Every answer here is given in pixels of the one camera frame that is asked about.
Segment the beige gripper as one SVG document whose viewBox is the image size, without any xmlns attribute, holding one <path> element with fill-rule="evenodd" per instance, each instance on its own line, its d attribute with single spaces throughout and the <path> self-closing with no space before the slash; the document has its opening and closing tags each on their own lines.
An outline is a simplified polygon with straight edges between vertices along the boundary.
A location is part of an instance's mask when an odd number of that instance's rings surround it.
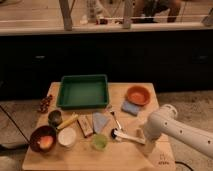
<svg viewBox="0 0 213 171">
<path fill-rule="evenodd" d="M 148 156 L 153 152 L 153 150 L 155 149 L 155 147 L 156 147 L 156 142 L 155 142 L 155 141 L 149 141 L 149 140 L 145 137 L 142 128 L 138 128 L 138 129 L 136 130 L 136 135 L 137 135 L 139 138 L 145 140 L 145 144 L 144 144 L 144 145 L 137 145 L 137 148 L 138 148 L 138 150 L 139 150 L 145 157 L 148 157 Z"/>
</svg>

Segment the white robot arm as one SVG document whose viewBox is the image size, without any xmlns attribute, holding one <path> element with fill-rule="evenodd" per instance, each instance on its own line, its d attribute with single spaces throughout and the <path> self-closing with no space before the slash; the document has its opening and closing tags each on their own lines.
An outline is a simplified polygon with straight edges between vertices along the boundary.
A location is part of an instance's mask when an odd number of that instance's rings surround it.
<svg viewBox="0 0 213 171">
<path fill-rule="evenodd" d="M 177 116 L 177 109 L 171 104 L 164 104 L 149 114 L 142 127 L 143 154 L 149 156 L 156 141 L 165 134 L 213 159 L 213 133 L 183 124 L 176 120 Z"/>
</svg>

